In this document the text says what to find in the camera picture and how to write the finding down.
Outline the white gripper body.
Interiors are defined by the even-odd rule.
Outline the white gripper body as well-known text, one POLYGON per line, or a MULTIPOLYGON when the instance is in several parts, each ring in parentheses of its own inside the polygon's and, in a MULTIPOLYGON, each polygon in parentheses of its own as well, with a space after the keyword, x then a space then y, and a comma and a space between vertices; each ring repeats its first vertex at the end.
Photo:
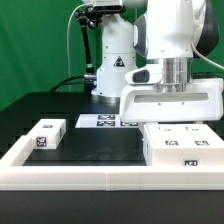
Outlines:
POLYGON ((119 116, 128 123, 219 120, 223 89, 221 78, 196 79, 176 93, 158 93, 152 85, 128 85, 122 91, 119 116))

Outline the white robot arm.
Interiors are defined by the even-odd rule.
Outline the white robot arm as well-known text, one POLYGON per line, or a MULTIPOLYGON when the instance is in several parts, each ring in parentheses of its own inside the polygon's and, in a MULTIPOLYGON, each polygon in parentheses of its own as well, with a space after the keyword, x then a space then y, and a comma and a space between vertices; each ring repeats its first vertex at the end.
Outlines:
POLYGON ((102 23, 102 64, 93 94, 118 103, 131 123, 218 120, 223 81, 192 77, 212 14, 208 0, 82 0, 102 23))

